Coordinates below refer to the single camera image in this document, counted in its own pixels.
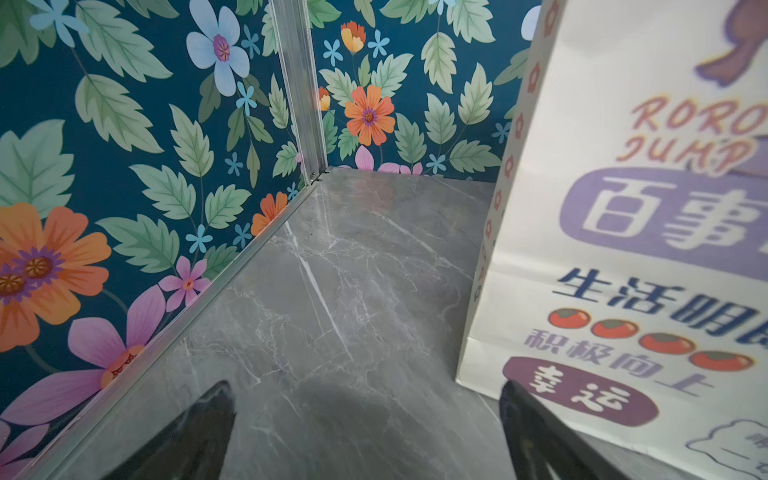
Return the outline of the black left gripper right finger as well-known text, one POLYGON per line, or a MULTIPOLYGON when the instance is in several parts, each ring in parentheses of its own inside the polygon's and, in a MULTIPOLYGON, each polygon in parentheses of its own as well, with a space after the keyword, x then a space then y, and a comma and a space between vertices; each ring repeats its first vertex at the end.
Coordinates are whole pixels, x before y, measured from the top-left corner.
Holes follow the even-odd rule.
POLYGON ((499 412, 518 479, 628 479, 519 382, 504 384, 499 412))

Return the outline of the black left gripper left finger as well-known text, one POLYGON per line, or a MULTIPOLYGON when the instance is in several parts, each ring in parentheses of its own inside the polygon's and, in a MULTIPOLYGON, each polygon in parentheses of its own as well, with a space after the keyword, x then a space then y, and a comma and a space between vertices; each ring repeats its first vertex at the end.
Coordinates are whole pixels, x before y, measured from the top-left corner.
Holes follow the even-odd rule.
POLYGON ((235 394, 221 380, 105 477, 217 480, 235 419, 235 394))

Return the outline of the white printed paper bag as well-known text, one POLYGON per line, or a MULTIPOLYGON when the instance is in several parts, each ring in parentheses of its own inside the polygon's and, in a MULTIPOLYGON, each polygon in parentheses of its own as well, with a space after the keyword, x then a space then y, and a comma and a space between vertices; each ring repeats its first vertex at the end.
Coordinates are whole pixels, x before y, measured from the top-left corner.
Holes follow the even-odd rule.
POLYGON ((703 479, 767 475, 767 5, 545 1, 457 382, 703 479))

